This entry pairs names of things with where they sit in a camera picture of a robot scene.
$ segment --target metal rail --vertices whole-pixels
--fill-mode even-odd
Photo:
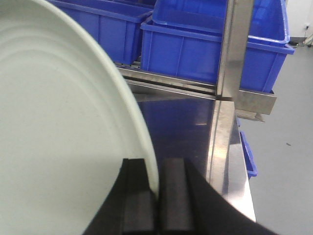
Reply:
[[[128,84],[142,87],[154,87],[157,90],[171,90],[174,93],[188,93],[193,96],[216,99],[216,86],[208,83],[190,81],[183,78],[171,77],[143,71],[137,68],[116,65]],[[246,119],[262,121],[262,114],[269,115],[274,107],[274,94],[239,90],[235,102],[236,113]]]

